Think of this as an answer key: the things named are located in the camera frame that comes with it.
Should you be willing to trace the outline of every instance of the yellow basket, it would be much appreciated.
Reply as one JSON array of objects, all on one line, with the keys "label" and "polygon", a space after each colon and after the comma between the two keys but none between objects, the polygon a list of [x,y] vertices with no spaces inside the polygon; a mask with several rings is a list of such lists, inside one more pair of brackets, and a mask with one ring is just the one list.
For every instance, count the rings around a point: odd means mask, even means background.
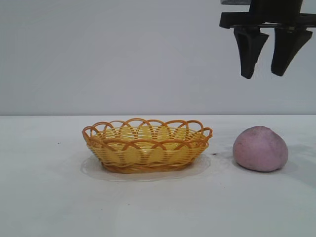
[{"label": "yellow basket", "polygon": [[[138,121],[139,126],[130,123]],[[197,124],[200,130],[189,125]],[[143,173],[180,170],[190,165],[207,147],[213,136],[211,128],[204,128],[196,120],[133,118],[128,121],[98,122],[82,131],[89,149],[102,165],[119,173]]]}]

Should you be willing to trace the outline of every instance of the basket loop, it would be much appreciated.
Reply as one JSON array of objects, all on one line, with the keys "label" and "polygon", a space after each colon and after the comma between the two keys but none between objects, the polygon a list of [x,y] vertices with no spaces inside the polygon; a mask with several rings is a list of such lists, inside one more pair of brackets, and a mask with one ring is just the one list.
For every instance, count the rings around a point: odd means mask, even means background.
[{"label": "basket loop", "polygon": [[205,132],[205,131],[209,131],[209,134],[208,134],[208,136],[206,137],[206,141],[208,142],[208,140],[213,137],[213,129],[211,129],[211,128],[209,128],[209,127],[206,127],[206,128],[203,129],[202,134],[203,134],[203,132]]}]

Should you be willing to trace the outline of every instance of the wicker basket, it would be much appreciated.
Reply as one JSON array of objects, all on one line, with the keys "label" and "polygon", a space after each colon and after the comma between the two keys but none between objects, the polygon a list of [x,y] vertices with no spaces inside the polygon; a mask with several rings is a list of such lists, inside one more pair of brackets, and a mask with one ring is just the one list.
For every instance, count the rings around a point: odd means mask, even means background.
[{"label": "wicker basket", "polygon": [[[138,121],[138,126],[130,123]],[[191,130],[196,124],[199,131]],[[213,130],[196,120],[144,120],[98,122],[83,129],[89,149],[102,165],[119,173],[180,170],[190,165],[207,147]]]}]

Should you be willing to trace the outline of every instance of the pink ball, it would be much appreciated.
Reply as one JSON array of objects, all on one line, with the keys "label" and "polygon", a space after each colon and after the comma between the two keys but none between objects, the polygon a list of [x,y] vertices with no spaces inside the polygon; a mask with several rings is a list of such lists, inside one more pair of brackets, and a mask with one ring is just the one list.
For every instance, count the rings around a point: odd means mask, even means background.
[{"label": "pink ball", "polygon": [[233,146],[236,162],[251,170],[270,172],[281,169],[288,159],[284,140],[271,129],[263,126],[242,132]]}]

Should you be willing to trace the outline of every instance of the table surface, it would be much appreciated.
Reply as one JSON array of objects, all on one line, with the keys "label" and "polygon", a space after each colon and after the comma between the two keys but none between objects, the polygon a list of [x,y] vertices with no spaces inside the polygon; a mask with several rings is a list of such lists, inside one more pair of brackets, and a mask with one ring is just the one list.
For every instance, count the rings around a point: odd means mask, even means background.
[{"label": "table surface", "polygon": [[[0,236],[315,236],[316,116],[142,116],[197,119],[214,137],[183,171],[107,172],[81,131],[133,117],[0,117]],[[288,144],[284,169],[234,163],[234,140],[256,125]]]}]

